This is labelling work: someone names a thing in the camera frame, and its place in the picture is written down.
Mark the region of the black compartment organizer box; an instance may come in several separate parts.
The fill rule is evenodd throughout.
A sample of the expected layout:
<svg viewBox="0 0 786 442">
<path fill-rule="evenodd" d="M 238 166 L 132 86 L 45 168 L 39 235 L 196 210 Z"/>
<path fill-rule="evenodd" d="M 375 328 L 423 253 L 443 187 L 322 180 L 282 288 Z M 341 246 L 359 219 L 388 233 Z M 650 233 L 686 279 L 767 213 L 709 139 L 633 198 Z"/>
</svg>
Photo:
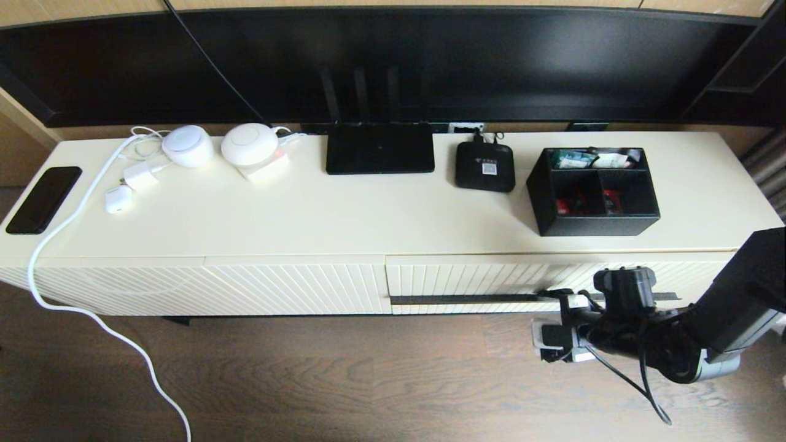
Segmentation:
<svg viewBox="0 0 786 442">
<path fill-rule="evenodd" d="M 555 149 L 626 154 L 631 167 L 553 169 L 550 155 Z M 607 215 L 606 188 L 620 191 L 623 215 Z M 527 192 L 542 237 L 632 237 L 640 235 L 661 218 L 648 158 L 640 147 L 546 148 L 527 178 Z M 558 215 L 556 199 L 579 194 L 586 199 L 586 215 Z"/>
</svg>

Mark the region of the cream drawer with black handle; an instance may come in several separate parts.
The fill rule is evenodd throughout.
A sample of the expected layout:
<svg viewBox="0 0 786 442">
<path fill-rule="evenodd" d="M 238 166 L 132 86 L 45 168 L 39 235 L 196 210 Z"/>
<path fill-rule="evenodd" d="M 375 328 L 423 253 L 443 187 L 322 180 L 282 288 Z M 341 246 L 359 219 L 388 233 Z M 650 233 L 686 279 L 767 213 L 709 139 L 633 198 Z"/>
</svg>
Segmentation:
<svg viewBox="0 0 786 442">
<path fill-rule="evenodd" d="M 386 260 L 388 291 L 396 314 L 556 312 L 557 300 L 542 291 L 588 291 L 597 300 L 593 275 L 601 269 L 650 268 L 661 309 L 695 302 L 732 252 L 654 254 L 394 255 Z"/>
</svg>

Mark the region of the cream TV cabinet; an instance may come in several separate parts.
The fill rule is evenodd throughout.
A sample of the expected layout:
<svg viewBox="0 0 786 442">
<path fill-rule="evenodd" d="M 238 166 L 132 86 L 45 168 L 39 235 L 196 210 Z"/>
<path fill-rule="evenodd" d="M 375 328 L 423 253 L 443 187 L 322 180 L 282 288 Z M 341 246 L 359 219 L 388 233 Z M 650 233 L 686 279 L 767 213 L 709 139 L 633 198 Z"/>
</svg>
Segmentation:
<svg viewBox="0 0 786 442">
<path fill-rule="evenodd" d="M 732 252 L 782 221 L 715 133 L 508 133 L 516 188 L 452 182 L 462 134 L 434 138 L 427 174 L 331 176 L 326 139 L 300 138 L 289 167 L 253 184 L 220 156 L 168 166 L 156 187 L 109 214 L 116 160 L 75 221 L 36 261 L 42 296 L 118 316 L 395 314 L 394 255 Z M 546 148 L 640 147 L 661 218 L 632 237 L 542 237 L 526 181 Z"/>
</svg>

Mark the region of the green snack packet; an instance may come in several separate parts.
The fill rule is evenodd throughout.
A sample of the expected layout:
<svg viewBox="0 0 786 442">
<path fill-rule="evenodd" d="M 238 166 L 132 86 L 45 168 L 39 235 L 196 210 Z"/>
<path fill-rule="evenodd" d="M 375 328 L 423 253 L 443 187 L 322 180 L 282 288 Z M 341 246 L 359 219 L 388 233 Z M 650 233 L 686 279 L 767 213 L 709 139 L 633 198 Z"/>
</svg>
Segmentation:
<svg viewBox="0 0 786 442">
<path fill-rule="evenodd" d="M 598 154 L 570 149 L 555 149 L 550 155 L 553 169 L 586 169 L 590 168 Z"/>
</svg>

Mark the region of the black square set-top box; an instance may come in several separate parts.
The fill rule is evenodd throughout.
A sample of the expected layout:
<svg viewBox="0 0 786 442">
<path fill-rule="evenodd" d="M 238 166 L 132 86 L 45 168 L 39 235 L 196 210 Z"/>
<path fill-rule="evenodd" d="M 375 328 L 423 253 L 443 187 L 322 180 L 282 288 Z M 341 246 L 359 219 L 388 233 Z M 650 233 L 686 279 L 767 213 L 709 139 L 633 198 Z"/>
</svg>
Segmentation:
<svg viewBox="0 0 786 442">
<path fill-rule="evenodd" d="M 454 181 L 460 188 L 510 193 L 516 187 L 513 149 L 485 142 L 458 144 Z"/>
</svg>

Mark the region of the grey curtain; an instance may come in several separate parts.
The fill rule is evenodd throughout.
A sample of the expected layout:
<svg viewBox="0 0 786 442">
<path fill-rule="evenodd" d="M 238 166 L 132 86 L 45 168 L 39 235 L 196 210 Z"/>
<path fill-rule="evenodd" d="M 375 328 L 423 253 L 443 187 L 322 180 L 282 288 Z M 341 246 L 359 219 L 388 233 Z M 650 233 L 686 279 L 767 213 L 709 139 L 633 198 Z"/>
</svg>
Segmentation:
<svg viewBox="0 0 786 442">
<path fill-rule="evenodd" d="M 741 162 L 786 224 L 786 125 L 756 143 L 743 154 Z"/>
</svg>

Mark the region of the black router with antennas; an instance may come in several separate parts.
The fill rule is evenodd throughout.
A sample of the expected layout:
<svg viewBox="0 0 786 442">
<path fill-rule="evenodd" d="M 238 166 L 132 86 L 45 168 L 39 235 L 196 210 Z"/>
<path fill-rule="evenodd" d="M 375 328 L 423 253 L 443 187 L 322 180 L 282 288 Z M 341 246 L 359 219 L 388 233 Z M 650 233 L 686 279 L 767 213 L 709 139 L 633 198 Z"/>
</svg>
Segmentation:
<svg viewBox="0 0 786 442">
<path fill-rule="evenodd" d="M 328 107 L 325 172 L 333 176 L 349 174 L 425 174 L 435 170 L 432 126 L 427 122 L 402 123 L 399 117 L 399 70 L 386 72 L 390 121 L 372 123 L 370 100 L 364 68 L 356 68 L 359 123 L 343 123 L 338 95 L 329 68 L 320 67 L 320 76 Z"/>
</svg>

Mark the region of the black flat television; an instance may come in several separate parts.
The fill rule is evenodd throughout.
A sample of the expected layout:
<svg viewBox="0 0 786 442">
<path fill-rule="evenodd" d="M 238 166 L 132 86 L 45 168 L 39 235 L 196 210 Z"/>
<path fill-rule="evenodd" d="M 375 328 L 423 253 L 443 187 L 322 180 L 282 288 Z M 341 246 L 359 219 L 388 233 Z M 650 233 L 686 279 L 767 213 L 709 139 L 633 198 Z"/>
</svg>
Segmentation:
<svg viewBox="0 0 786 442">
<path fill-rule="evenodd" d="M 343 123 L 679 114 L 700 64 L 751 19 L 546 7 L 203 9 L 0 27 L 0 88 L 47 128 L 133 123 Z"/>
</svg>

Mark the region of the cream square socket block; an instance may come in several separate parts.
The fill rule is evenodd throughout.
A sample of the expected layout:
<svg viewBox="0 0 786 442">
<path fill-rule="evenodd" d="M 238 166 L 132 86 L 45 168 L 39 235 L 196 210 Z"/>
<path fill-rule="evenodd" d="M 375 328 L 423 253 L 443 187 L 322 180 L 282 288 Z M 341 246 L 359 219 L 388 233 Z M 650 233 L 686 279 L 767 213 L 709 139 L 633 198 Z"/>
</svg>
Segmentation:
<svg viewBox="0 0 786 442">
<path fill-rule="evenodd" d="M 270 158 L 249 166 L 238 166 L 239 173 L 253 184 L 261 184 L 283 174 L 289 167 L 289 155 L 284 150 L 277 150 Z"/>
</svg>

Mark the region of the white round puck device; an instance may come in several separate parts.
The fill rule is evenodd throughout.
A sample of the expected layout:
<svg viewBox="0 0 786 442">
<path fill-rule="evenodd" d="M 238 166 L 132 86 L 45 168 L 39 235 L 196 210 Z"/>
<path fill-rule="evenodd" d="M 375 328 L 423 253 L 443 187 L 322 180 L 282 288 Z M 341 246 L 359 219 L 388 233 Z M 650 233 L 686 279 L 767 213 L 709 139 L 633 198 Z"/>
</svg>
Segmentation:
<svg viewBox="0 0 786 442">
<path fill-rule="evenodd" d="M 252 167 L 272 158 L 279 148 L 278 135 L 260 123 L 245 123 L 230 130 L 221 142 L 224 158 L 236 167 Z"/>
</svg>

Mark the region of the small white dome speaker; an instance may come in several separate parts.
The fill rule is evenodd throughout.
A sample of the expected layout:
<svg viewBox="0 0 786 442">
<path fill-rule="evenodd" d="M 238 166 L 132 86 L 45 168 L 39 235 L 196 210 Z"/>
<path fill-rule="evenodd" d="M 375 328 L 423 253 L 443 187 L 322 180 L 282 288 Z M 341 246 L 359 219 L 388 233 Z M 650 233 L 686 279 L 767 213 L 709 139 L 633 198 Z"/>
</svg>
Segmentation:
<svg viewBox="0 0 786 442">
<path fill-rule="evenodd" d="M 176 128 L 164 138 L 161 148 L 177 165 L 199 168 L 214 158 L 214 144 L 208 132 L 197 125 Z"/>
</svg>

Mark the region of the white charger adapter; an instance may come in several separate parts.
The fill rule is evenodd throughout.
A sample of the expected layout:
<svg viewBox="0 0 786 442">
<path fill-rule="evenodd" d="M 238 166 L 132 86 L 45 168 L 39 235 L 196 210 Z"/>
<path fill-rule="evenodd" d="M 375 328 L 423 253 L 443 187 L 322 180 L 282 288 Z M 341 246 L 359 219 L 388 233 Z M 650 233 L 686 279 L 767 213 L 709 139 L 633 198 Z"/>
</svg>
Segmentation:
<svg viewBox="0 0 786 442">
<path fill-rule="evenodd" d="M 160 182 L 158 174 L 168 166 L 169 163 L 151 163 L 149 161 L 136 163 L 123 170 L 121 184 L 135 192 L 156 187 Z"/>
</svg>

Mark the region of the white earbuds case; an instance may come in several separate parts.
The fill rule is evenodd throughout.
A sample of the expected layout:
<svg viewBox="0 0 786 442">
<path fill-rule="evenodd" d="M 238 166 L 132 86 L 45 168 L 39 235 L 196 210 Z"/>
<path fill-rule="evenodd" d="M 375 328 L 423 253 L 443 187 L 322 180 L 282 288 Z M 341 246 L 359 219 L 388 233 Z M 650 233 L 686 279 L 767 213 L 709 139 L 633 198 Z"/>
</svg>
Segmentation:
<svg viewBox="0 0 786 442">
<path fill-rule="evenodd" d="M 134 204 L 134 190 L 127 185 L 110 188 L 104 194 L 104 209 L 109 214 L 129 211 Z"/>
</svg>

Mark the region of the black smartphone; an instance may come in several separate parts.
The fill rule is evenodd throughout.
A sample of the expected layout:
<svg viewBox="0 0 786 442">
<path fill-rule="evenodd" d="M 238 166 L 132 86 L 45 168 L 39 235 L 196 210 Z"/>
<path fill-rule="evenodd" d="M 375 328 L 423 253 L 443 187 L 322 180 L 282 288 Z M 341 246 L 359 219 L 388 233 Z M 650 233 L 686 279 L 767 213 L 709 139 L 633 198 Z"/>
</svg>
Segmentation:
<svg viewBox="0 0 786 442">
<path fill-rule="evenodd" d="M 7 224 L 6 233 L 42 234 L 81 174 L 82 169 L 76 166 L 52 167 L 44 171 Z"/>
</svg>

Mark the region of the black wall shelf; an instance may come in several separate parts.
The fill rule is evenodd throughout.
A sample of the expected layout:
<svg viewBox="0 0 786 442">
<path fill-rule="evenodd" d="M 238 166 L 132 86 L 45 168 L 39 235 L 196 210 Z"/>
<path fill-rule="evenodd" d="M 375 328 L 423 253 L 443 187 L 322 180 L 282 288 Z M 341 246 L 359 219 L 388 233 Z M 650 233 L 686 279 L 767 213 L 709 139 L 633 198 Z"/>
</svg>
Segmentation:
<svg viewBox="0 0 786 442">
<path fill-rule="evenodd" d="M 716 44 L 679 111 L 686 122 L 786 124 L 786 0 L 772 0 L 754 25 Z"/>
</svg>

